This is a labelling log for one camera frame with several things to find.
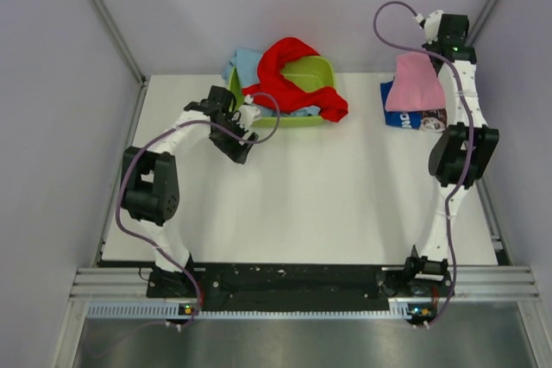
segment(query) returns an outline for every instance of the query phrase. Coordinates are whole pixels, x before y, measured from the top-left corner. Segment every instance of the red towel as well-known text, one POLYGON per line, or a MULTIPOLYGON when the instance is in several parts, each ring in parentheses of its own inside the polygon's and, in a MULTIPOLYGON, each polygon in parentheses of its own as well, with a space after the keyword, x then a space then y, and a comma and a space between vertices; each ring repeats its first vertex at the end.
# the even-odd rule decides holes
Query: red towel
MULTIPOLYGON (((332 87, 325 86, 313 92, 305 92, 280 73, 288 62, 319 53, 297 38, 284 38, 272 45, 260 59, 257 67, 259 83, 243 89, 245 95, 266 92, 276 99, 281 112, 291 113, 316 105, 324 120, 338 122, 348 114, 348 104, 332 87)), ((255 103, 276 109, 267 97, 255 97, 255 103)))

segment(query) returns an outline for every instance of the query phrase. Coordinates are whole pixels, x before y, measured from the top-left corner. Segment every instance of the table top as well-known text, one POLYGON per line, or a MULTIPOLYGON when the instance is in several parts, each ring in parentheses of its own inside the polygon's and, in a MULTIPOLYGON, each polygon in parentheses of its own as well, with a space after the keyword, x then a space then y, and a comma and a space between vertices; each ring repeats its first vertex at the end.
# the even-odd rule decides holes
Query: table top
MULTIPOLYGON (((380 83, 389 73, 337 74, 349 103, 341 122, 282 128, 236 165, 209 140, 177 158, 180 223, 195 261, 402 264, 430 212, 427 172, 439 135, 387 127, 380 83)), ((150 80, 134 145, 167 129, 193 100, 223 85, 218 75, 150 80)), ((259 128, 262 137, 270 130, 259 128)), ((126 211, 122 220, 140 232, 126 211)), ((453 229, 460 265, 496 265, 478 192, 466 196, 453 229)), ((103 260, 153 261, 151 246, 111 223, 103 260)))

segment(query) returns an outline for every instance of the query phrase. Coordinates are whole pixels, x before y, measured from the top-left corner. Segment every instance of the green basket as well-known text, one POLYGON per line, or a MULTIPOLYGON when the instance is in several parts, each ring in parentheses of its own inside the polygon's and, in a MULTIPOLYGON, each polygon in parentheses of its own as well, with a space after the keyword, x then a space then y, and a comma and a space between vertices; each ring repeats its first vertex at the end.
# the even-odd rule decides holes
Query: green basket
MULTIPOLYGON (((292 81, 296 86, 305 92, 319 90, 324 86, 336 87, 336 77, 334 68, 327 59, 321 56, 305 56, 299 60, 288 63, 281 71, 284 78, 292 81)), ((234 68, 230 74, 228 85, 229 90, 237 99, 236 107, 239 108, 243 103, 242 87, 240 79, 234 68)), ((283 116, 279 120, 279 126, 285 128, 292 127, 314 127, 324 122, 324 119, 318 116, 283 116)), ((273 128, 276 124, 275 116, 263 117, 254 122, 255 127, 273 128)))

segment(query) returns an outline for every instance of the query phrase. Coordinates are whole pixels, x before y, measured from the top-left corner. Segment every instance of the folded cloth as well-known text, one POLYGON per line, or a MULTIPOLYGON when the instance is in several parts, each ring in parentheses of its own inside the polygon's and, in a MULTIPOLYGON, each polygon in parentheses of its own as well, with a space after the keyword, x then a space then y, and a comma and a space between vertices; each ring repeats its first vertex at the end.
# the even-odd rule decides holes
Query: folded cloth
MULTIPOLYGON (((259 83, 242 88, 245 95, 266 92, 274 97, 281 112, 291 113, 304 107, 316 105, 320 116, 328 121, 338 122, 348 114, 348 104, 332 87, 325 86, 313 92, 305 92, 280 73, 288 62, 304 56, 318 56, 319 53, 297 38, 284 38, 272 45, 260 59, 257 68, 259 83)), ((274 109, 272 100, 256 97, 254 102, 274 109)))
POLYGON ((445 94, 430 57, 419 52, 399 55, 386 111, 412 112, 440 108, 445 108, 445 94))
MULTIPOLYGON (((260 114, 262 116, 276 116, 276 111, 274 109, 263 107, 262 105, 255 106, 260 109, 260 114)), ((310 107, 304 107, 302 109, 298 109, 297 111, 293 111, 291 114, 280 112, 280 116, 316 116, 319 113, 320 109, 316 105, 311 105, 310 107)))
POLYGON ((392 127, 420 129, 440 133, 447 127, 447 111, 445 109, 433 109, 429 111, 387 111, 386 102, 389 99, 393 81, 379 85, 383 114, 386 124, 392 127))
MULTIPOLYGON (((259 83, 259 77, 257 76, 257 67, 259 66, 260 58, 262 58, 262 53, 252 51, 250 49, 245 49, 238 47, 235 50, 234 56, 229 61, 229 63, 224 67, 223 79, 228 83, 230 81, 230 75, 232 71, 236 70, 238 79, 240 80, 240 86, 242 88, 248 88, 251 85, 259 83)), ((262 107, 258 105, 262 116, 276 116, 276 111, 273 109, 262 107)), ((320 109, 315 105, 310 105, 305 108, 298 109, 293 111, 290 114, 282 112, 282 116, 309 116, 309 115, 318 115, 320 109)))
POLYGON ((258 84, 257 66, 259 66, 260 58, 262 58, 262 53, 238 47, 232 59, 223 69, 223 79, 228 83, 235 68, 242 88, 258 84))

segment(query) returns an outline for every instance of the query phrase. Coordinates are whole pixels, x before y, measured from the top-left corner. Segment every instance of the pink cloth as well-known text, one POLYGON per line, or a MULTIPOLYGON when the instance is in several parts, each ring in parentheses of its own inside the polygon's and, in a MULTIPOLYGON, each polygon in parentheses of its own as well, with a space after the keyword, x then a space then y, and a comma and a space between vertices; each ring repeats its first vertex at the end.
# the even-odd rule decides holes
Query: pink cloth
POLYGON ((442 108, 445 108, 445 93, 430 57, 419 52, 399 55, 386 111, 412 112, 442 108))

